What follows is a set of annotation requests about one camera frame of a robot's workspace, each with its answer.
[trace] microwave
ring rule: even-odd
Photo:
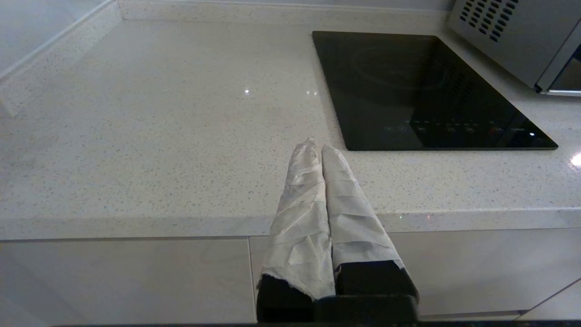
[[[581,0],[456,0],[448,26],[536,92],[581,97]]]

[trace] white speckled countertop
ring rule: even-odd
[[[123,21],[0,120],[0,239],[267,234],[295,144],[345,148],[311,30]],[[581,99],[431,33],[560,147],[344,152],[387,230],[581,228]]]

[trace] quartz countertop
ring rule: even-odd
[[[0,121],[0,239],[265,235],[309,136],[388,232],[581,228],[580,98],[535,94],[445,29],[377,30],[438,35],[560,147],[348,152],[316,28],[124,20]]]

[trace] microwave vent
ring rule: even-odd
[[[460,20],[483,36],[499,42],[515,13],[519,0],[461,0]]]

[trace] black glass cooktop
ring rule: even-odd
[[[313,32],[348,150],[557,145],[435,36]]]

